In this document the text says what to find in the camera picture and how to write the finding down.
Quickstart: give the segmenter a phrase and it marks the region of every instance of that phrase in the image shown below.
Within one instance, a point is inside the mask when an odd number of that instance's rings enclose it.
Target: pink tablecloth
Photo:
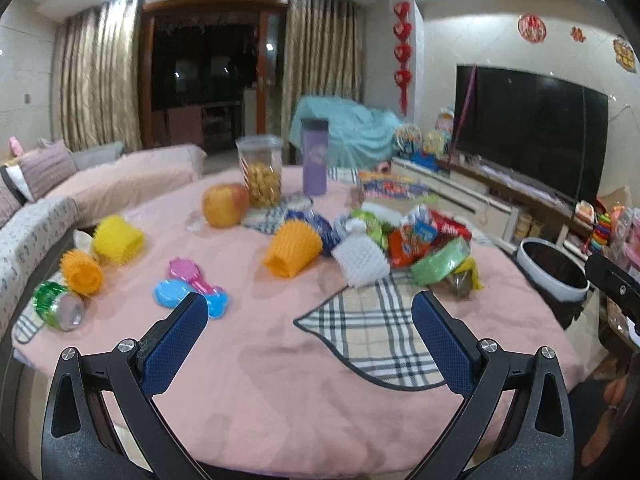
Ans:
[[[284,189],[299,190],[299,168],[286,168]],[[83,325],[68,334],[43,329],[20,351],[53,375],[67,346],[104,352],[140,338],[168,311],[151,292],[169,259],[192,258],[212,284],[228,291],[223,318],[210,320],[168,391],[154,401],[186,449],[217,466],[288,477],[336,478],[412,468],[433,445],[462,398],[446,386],[402,392],[364,380],[293,319],[344,286],[337,264],[319,259],[293,280],[261,264],[270,238],[240,227],[193,230],[207,186],[239,181],[229,171],[161,196],[131,212],[146,248],[121,269],[108,269]],[[347,207],[349,187],[329,182],[316,211],[333,219]],[[582,365],[542,299],[495,248],[474,245],[485,289],[443,304],[480,337],[504,349],[535,352],[550,345],[568,388]],[[495,439],[508,407],[503,398],[487,438]],[[124,424],[119,413],[117,424]]]

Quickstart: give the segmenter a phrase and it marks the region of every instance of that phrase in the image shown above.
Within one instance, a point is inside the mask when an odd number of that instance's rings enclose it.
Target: metal screw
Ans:
[[[133,339],[123,339],[118,343],[118,350],[121,352],[128,352],[136,345],[136,342]]]
[[[547,359],[553,359],[554,357],[556,357],[556,353],[554,352],[554,349],[549,348],[548,346],[543,346],[540,349],[540,353]]]
[[[495,352],[498,349],[498,343],[493,339],[482,339],[480,348],[485,352]]]
[[[76,355],[76,351],[73,348],[65,348],[62,351],[62,359],[65,361],[69,361],[74,355]]]

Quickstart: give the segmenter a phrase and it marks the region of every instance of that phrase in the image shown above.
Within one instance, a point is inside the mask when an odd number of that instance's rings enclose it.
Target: chinese character decoration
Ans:
[[[571,37],[574,38],[574,41],[577,43],[584,43],[584,41],[587,39],[584,37],[582,29],[579,27],[573,27],[571,29]]]
[[[409,59],[411,59],[411,46],[409,45],[409,36],[411,35],[412,25],[407,21],[409,16],[409,2],[398,2],[394,5],[394,12],[398,17],[398,22],[394,25],[394,34],[399,44],[394,48],[394,56],[400,63],[400,70],[394,73],[396,85],[400,89],[400,113],[406,115],[408,105],[408,86],[411,82],[412,74],[408,69]]]
[[[613,50],[616,51],[616,63],[627,72],[636,73],[636,56],[625,38],[618,36],[613,40]]]
[[[546,38],[546,25],[535,14],[524,14],[518,20],[518,32],[529,43],[542,43]]]

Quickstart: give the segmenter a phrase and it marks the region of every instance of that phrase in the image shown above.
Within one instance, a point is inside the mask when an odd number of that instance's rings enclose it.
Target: striped pillow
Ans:
[[[29,152],[20,159],[20,169],[34,202],[77,171],[71,153],[61,140]]]
[[[12,191],[0,179],[0,228],[20,209],[20,202],[17,201]]]

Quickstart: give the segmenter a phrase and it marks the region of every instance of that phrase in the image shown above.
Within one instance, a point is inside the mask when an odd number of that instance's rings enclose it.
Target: pink spoon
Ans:
[[[185,260],[184,258],[176,258],[169,262],[169,277],[189,283],[189,285],[202,294],[223,292],[222,288],[210,286],[209,283],[204,280],[200,267],[198,267],[195,262]]]

